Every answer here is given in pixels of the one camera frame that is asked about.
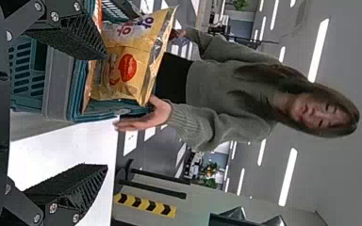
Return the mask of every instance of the snack bag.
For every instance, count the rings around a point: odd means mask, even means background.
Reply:
[[[104,24],[108,60],[99,61],[91,98],[131,99],[145,106],[167,49],[175,8],[167,8],[124,24]]]

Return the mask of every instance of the black skirt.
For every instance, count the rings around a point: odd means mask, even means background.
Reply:
[[[165,53],[156,77],[155,95],[175,104],[187,103],[187,78],[193,61]]]

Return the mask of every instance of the long brown hair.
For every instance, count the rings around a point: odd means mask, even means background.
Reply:
[[[291,94],[312,93],[314,97],[327,100],[330,104],[340,107],[350,116],[351,121],[349,124],[339,127],[310,129],[273,107],[269,101],[267,103],[262,102],[255,100],[255,98],[243,91],[234,91],[233,95],[239,96],[240,100],[248,99],[248,105],[251,106],[250,110],[253,110],[253,113],[259,114],[261,117],[282,122],[284,125],[317,137],[343,137],[353,133],[357,128],[360,113],[351,100],[334,89],[307,81],[301,72],[293,68],[281,64],[257,63],[238,68],[234,76],[247,82],[265,83],[279,91]]]

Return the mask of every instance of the red logo on bag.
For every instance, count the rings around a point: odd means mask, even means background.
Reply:
[[[128,82],[137,72],[137,60],[130,54],[124,55],[120,60],[119,70],[122,74],[122,80]]]

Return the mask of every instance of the yellow and black hazard stripe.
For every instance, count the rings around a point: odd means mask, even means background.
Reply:
[[[165,218],[175,218],[177,207],[160,202],[154,202],[138,197],[119,193],[114,197],[114,202],[120,205],[125,205],[141,211],[146,211],[151,214],[159,215]]]

